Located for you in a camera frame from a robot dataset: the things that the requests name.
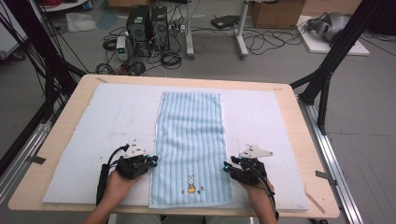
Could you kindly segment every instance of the computer tower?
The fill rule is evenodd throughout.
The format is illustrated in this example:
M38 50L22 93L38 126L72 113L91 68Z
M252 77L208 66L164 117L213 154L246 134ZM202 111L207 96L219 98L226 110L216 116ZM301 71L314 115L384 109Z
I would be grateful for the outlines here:
M155 41L155 51L168 51L170 48L166 7L155 7L152 9L151 22Z
M132 6L126 22L126 28L131 40L132 51L139 50L138 56L150 56L150 45L152 34L152 23L149 15L149 6Z

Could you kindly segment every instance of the towel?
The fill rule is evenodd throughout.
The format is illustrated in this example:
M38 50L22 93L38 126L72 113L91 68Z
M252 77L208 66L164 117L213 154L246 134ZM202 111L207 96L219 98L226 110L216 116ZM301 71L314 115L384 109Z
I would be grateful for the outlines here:
M208 207L233 202L220 95L165 92L157 122L149 207Z

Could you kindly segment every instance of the striped towel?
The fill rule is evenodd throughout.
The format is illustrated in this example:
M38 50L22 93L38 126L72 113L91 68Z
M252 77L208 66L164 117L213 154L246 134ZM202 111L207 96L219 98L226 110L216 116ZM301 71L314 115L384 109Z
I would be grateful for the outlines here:
M233 202L220 95L165 92L157 123L158 167L149 207L208 207Z

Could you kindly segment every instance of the cardboard box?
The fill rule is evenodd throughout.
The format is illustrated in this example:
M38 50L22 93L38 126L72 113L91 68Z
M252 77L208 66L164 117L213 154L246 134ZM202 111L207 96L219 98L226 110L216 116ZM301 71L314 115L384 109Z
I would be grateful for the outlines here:
M115 8L128 8L130 9L133 5L147 5L151 7L151 0L107 0L109 7Z
M353 15L360 3L361 0L306 0L302 14L318 17L325 11L338 11L343 14Z
M305 0L278 0L275 4L255 3L252 20L257 28L294 29Z

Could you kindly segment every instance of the gray floor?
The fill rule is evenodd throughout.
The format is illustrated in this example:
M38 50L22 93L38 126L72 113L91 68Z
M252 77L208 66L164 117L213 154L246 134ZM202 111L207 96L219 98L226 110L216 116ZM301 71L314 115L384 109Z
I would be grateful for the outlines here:
M95 9L94 20L102 15ZM197 10L193 24L209 27L210 13ZM56 15L59 21L62 14ZM64 38L90 71L103 62L102 43L109 31L121 27L119 19L108 30L65 33ZM250 54L239 59L232 34L194 33L195 59L180 52L182 66L177 70L152 69L145 76L221 79L252 82L291 83L315 71L325 58L308 53L305 46L285 46L261 56ZM396 43L371 40L396 54ZM346 182L365 223L394 223L396 219L396 58L364 40L369 57L347 56L336 70L330 89L326 119L327 133ZM80 66L71 51L64 48L67 60ZM8 59L0 63L0 157L44 101L32 65ZM303 88L295 90L300 93ZM10 211L7 202L0 205L0 223L78 223L87 214ZM347 223L345 216L330 223ZM310 223L302 218L281 218L279 223Z

